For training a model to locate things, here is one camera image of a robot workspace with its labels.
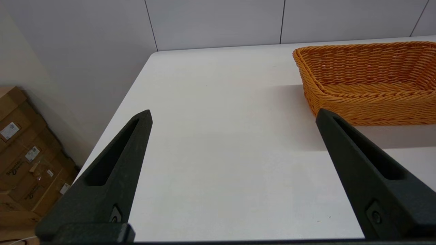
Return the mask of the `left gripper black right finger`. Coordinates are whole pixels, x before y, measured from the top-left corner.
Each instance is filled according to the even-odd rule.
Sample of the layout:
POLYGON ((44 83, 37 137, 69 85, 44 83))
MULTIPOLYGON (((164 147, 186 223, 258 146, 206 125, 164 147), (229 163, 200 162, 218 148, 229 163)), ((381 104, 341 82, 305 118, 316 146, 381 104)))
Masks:
POLYGON ((435 238, 434 190, 336 113, 316 124, 366 238, 435 238))

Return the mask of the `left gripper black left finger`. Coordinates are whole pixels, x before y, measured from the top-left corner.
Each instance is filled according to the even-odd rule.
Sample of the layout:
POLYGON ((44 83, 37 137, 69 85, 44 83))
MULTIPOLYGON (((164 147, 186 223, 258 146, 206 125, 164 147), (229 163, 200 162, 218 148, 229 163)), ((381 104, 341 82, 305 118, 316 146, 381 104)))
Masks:
POLYGON ((42 244, 131 244, 129 216, 153 125, 133 116, 37 224, 42 244))

